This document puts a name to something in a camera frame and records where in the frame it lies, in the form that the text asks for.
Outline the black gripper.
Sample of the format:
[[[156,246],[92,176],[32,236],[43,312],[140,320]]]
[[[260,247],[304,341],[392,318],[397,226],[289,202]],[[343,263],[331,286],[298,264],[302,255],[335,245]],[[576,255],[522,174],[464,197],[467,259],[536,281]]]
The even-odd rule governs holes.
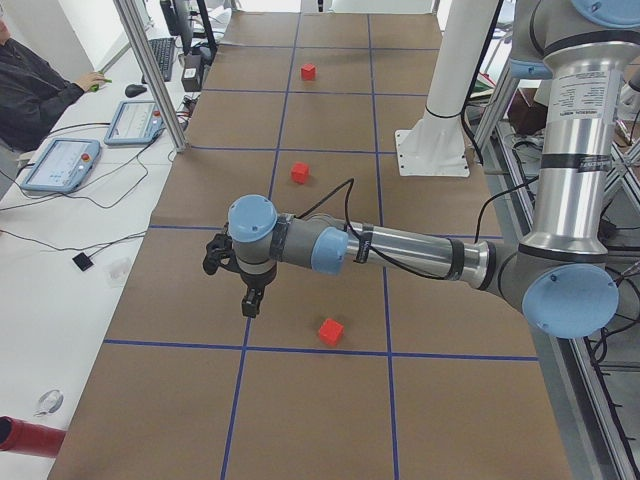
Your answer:
[[[277,275],[277,264],[268,261],[261,264],[239,263],[240,276],[247,286],[241,302],[242,314],[245,317],[257,317],[260,314],[264,290]]]

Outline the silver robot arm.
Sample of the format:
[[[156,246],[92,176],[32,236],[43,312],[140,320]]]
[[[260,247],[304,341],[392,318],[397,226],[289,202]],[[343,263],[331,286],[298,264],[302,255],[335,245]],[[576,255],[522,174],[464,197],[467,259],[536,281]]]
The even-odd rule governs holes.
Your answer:
[[[639,5],[521,1],[514,34],[514,68],[543,65],[551,79],[534,220],[519,244],[466,244],[322,214],[303,219],[246,195],[230,206],[224,229],[229,269],[247,287],[246,316],[258,313],[279,263],[337,274],[352,258],[463,281],[559,338],[588,336],[609,323],[619,290],[605,269],[598,226],[623,74],[639,53]]]

